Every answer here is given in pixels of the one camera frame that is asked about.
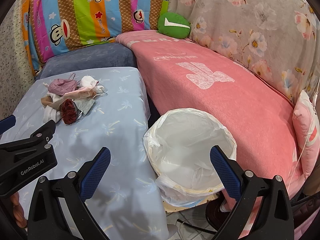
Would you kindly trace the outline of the person's left hand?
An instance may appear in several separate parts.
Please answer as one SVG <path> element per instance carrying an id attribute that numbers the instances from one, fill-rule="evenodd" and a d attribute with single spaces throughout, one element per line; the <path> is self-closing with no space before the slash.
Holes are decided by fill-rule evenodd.
<path id="1" fill-rule="evenodd" d="M 24 217 L 23 208 L 19 202 L 19 194 L 16 192 L 10 197 L 13 204 L 13 214 L 16 219 L 16 223 L 20 228 L 25 228 L 27 226 L 27 220 Z"/>

